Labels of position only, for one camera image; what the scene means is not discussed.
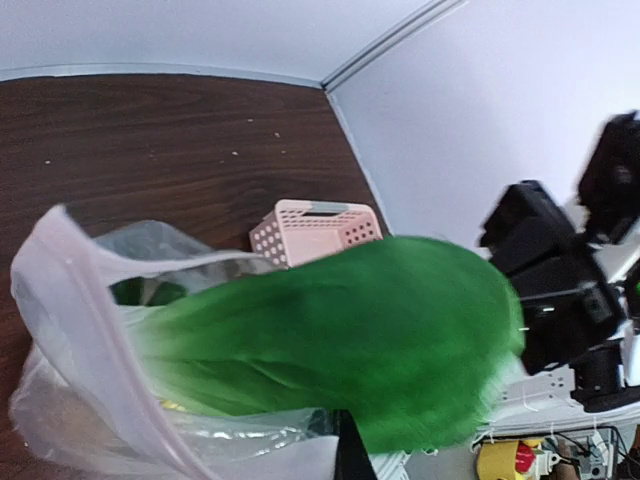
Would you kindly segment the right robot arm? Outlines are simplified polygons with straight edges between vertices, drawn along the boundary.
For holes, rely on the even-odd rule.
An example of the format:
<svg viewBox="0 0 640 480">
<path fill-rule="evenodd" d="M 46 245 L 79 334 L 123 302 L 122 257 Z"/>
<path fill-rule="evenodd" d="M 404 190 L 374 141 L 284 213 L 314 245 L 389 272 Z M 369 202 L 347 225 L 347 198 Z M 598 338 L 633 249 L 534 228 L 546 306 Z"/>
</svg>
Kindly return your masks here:
<svg viewBox="0 0 640 480">
<path fill-rule="evenodd" d="M 624 322 L 639 331 L 639 262 L 610 274 L 598 253 L 620 246 L 639 222 L 639 113 L 604 125 L 577 188 L 586 218 L 576 226 L 536 180 L 509 185 L 483 225 L 481 247 L 510 280 L 523 308 L 530 375 L 570 367 L 570 393 L 586 412 L 639 400 L 623 377 L 635 357 L 614 335 Z"/>
</svg>

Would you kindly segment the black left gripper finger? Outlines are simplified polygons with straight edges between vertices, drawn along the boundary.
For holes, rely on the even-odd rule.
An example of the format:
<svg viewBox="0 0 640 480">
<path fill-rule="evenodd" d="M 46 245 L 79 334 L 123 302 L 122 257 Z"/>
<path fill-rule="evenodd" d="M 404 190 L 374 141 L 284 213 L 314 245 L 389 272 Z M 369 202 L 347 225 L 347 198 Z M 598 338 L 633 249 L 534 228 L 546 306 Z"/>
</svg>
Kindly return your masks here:
<svg viewBox="0 0 640 480">
<path fill-rule="evenodd" d="M 357 425 L 348 410 L 333 412 L 333 429 L 339 437 L 334 479 L 377 480 Z"/>
</svg>

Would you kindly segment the pink plastic basket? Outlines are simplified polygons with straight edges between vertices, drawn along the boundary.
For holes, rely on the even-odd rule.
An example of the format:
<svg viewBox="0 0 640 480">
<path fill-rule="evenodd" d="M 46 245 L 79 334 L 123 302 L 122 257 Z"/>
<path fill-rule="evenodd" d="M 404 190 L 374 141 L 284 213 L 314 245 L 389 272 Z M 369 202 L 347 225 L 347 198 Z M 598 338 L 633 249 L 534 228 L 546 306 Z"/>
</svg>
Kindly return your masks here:
<svg viewBox="0 0 640 480">
<path fill-rule="evenodd" d="M 383 237 L 364 204 L 282 199 L 249 233 L 254 252 L 295 267 Z"/>
</svg>

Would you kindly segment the green bok choy toy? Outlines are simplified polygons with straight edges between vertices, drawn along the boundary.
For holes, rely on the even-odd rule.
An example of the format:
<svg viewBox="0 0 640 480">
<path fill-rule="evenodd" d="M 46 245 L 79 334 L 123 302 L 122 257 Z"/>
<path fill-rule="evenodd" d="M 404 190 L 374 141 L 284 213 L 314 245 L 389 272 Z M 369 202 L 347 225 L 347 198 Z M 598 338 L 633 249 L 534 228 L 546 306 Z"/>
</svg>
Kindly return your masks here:
<svg viewBox="0 0 640 480">
<path fill-rule="evenodd" d="M 525 347 L 507 278 L 423 237 L 372 241 L 123 316 L 157 397 L 207 416 L 345 410 L 372 453 L 470 437 Z"/>
</svg>

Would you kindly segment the yellow storage bin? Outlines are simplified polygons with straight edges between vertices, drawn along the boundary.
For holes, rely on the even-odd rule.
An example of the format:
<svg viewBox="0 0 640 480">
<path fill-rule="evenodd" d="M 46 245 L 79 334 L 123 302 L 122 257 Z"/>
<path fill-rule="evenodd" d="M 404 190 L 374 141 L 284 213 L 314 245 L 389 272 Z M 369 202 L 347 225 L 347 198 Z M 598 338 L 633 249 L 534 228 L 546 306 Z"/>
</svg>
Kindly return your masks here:
<svg viewBox="0 0 640 480">
<path fill-rule="evenodd" d="M 524 479 L 534 465 L 541 439 L 494 441 L 484 444 L 476 461 L 479 480 Z"/>
</svg>

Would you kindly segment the clear zip top bag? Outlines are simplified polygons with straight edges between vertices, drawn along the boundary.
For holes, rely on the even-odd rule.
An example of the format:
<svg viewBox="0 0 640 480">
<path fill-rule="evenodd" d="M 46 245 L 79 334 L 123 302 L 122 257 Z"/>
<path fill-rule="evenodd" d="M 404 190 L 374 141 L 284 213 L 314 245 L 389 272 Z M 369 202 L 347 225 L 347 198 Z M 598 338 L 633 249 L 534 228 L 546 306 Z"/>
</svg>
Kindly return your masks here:
<svg viewBox="0 0 640 480">
<path fill-rule="evenodd" d="M 11 293 L 34 344 L 10 417 L 31 451 L 109 479 L 332 478 L 338 437 L 322 411 L 223 419 L 163 409 L 127 336 L 138 311 L 110 293 L 135 277 L 197 292 L 270 268 L 163 222 L 91 238 L 63 206 L 51 208 L 11 265 Z"/>
</svg>

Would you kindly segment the right aluminium frame post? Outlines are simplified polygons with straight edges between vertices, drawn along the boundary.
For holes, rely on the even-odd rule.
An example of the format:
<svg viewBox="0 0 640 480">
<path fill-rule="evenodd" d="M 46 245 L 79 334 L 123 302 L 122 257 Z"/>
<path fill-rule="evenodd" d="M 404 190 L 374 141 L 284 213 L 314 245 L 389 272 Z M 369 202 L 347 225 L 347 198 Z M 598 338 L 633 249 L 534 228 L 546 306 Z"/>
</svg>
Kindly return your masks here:
<svg viewBox="0 0 640 480">
<path fill-rule="evenodd" d="M 375 38 L 327 75 L 320 86 L 332 92 L 401 42 L 442 20 L 467 4 L 465 0 L 431 0 Z"/>
</svg>

